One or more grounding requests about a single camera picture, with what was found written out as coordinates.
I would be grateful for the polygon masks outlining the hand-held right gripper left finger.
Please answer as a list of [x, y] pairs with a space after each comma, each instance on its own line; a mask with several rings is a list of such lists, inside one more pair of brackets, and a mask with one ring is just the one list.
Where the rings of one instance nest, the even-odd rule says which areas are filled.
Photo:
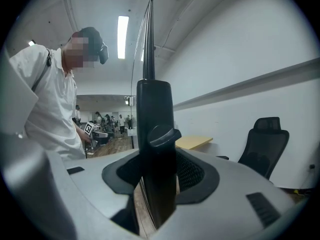
[[72, 181], [98, 212], [125, 232], [140, 234], [134, 190], [141, 179], [138, 150], [64, 162]]

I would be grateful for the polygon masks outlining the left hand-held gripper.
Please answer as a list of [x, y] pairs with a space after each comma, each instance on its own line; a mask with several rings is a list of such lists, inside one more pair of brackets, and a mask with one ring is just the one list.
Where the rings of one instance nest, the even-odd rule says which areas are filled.
[[110, 138], [114, 136], [112, 132], [102, 131], [100, 126], [92, 122], [85, 125], [84, 132], [92, 139], [92, 146], [106, 145]]

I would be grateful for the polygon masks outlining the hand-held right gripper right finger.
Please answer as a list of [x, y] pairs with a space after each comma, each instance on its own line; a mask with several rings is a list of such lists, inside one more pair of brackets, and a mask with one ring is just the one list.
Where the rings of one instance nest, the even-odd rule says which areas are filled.
[[178, 149], [180, 192], [156, 240], [273, 240], [299, 206], [269, 180], [237, 162]]

